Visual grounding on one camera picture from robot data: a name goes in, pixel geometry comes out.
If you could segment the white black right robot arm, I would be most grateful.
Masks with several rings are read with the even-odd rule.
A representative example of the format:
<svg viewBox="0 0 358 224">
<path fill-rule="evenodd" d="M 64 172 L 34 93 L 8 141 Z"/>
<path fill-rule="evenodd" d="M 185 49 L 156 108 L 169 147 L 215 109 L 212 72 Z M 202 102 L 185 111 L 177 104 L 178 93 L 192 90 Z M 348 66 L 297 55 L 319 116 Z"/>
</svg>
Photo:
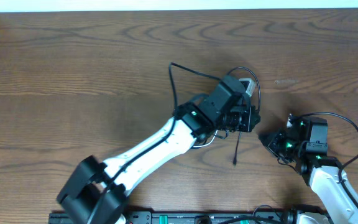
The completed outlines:
<svg viewBox="0 0 358 224">
<path fill-rule="evenodd" d="M 294 212 L 285 223 L 358 223 L 358 194 L 345 165 L 328 155 L 328 122 L 311 115 L 288 117 L 286 128 L 262 133 L 263 146 L 295 172 L 322 201 L 327 214 Z"/>
</svg>

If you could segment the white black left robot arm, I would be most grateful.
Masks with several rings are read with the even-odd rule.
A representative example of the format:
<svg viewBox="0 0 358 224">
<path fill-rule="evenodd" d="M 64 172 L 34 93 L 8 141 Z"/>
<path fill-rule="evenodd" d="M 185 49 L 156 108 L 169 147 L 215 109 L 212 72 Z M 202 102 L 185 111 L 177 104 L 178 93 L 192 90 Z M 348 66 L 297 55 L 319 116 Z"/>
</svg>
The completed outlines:
<svg viewBox="0 0 358 224">
<path fill-rule="evenodd" d="M 57 195 L 73 223 L 126 223 L 132 191 L 152 172 L 191 148 L 205 147 L 218 131 L 251 132 L 260 121 L 251 105 L 256 79 L 226 75 L 210 95 L 180 105 L 151 137 L 132 149 L 99 162 L 82 160 Z"/>
</svg>

